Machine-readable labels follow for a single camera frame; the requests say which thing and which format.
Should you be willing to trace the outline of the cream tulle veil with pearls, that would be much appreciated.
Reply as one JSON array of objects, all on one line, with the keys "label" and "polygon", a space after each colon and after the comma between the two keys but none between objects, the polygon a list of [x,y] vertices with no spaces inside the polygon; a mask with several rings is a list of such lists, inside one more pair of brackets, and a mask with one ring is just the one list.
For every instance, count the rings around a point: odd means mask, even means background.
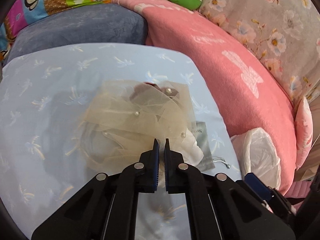
[{"label": "cream tulle veil with pearls", "polygon": [[204,158],[196,129],[187,85],[110,81],[102,85],[86,110],[79,146],[87,166],[107,174],[139,161],[154,141],[164,148],[167,139],[173,151],[196,166]]}]

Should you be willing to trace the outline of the white plastic trash bag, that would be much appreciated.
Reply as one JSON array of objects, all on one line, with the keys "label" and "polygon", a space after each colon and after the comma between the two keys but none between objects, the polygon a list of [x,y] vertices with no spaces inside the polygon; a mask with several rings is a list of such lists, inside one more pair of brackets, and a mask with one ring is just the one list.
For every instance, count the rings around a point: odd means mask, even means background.
[{"label": "white plastic trash bag", "polygon": [[266,186],[281,185],[280,158],[270,135],[261,127],[231,137],[242,177],[255,174]]}]

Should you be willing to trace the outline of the pink quilted jacket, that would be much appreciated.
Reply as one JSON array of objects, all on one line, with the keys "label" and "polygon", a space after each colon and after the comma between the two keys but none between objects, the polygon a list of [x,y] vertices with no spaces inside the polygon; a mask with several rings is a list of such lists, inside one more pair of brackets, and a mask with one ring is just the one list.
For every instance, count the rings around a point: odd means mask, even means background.
[{"label": "pink quilted jacket", "polygon": [[292,200],[292,203],[298,204],[302,202],[310,191],[312,181],[294,181],[288,192],[285,194],[285,198]]}]

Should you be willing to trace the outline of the pink printed small pillow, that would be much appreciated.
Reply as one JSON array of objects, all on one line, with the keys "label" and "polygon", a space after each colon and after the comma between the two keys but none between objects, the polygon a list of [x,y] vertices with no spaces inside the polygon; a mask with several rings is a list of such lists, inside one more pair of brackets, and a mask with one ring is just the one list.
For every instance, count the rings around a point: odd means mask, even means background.
[{"label": "pink printed small pillow", "polygon": [[295,129],[297,143],[296,170],[298,170],[303,166],[309,155],[313,139],[312,114],[306,97],[299,103],[295,119]]}]

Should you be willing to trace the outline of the pink blanket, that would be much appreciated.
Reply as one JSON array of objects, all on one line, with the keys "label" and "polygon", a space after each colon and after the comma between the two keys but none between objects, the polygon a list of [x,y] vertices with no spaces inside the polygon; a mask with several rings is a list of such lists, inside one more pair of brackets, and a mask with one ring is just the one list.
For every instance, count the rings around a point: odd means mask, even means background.
[{"label": "pink blanket", "polygon": [[198,12],[167,0],[112,0],[143,16],[148,45],[189,56],[203,76],[229,135],[261,127],[280,157],[280,192],[293,183],[296,134],[293,108],[265,67],[236,39]]}]

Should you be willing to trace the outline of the light blue palm-print pillow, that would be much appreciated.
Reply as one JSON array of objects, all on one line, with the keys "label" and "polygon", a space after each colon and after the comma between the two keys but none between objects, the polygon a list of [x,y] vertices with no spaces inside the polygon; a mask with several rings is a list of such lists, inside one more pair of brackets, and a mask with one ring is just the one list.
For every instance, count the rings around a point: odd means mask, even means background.
[{"label": "light blue palm-print pillow", "polygon": [[197,121],[225,146],[210,175],[241,177],[218,107],[192,59],[162,48],[86,43],[11,60],[1,82],[1,200],[23,235],[33,231],[96,174],[79,140],[81,121],[99,87],[113,80],[186,84]]}]

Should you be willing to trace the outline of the floral grey bedsheet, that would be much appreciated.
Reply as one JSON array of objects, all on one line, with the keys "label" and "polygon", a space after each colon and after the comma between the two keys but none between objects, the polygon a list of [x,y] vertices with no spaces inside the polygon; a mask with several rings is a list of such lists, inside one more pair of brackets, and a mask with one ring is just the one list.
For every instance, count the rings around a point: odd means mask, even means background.
[{"label": "floral grey bedsheet", "polygon": [[292,103],[319,96],[319,13],[311,0],[203,0],[199,12],[245,46]]}]

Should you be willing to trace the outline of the blue-grey plush pillow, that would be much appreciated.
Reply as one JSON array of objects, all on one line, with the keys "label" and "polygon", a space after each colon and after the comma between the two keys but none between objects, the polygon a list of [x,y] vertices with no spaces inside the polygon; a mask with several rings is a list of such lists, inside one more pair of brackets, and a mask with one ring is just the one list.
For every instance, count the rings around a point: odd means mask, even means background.
[{"label": "blue-grey plush pillow", "polygon": [[79,43],[145,44],[144,17],[117,4],[95,4],[50,15],[23,28],[4,63],[36,51]]}]

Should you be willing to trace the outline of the grey drawstring pouch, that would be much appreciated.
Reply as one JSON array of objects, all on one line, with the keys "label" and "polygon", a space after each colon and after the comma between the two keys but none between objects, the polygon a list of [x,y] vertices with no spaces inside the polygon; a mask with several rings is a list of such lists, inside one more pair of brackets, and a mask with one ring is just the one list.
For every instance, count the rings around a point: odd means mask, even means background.
[{"label": "grey drawstring pouch", "polygon": [[225,144],[216,132],[212,135],[211,141],[209,140],[205,122],[196,122],[196,130],[193,130],[193,135],[196,136],[197,145],[203,152],[203,158],[197,165],[200,171],[214,169],[215,163],[222,163],[227,169],[231,168],[230,164],[223,157],[214,155]]}]

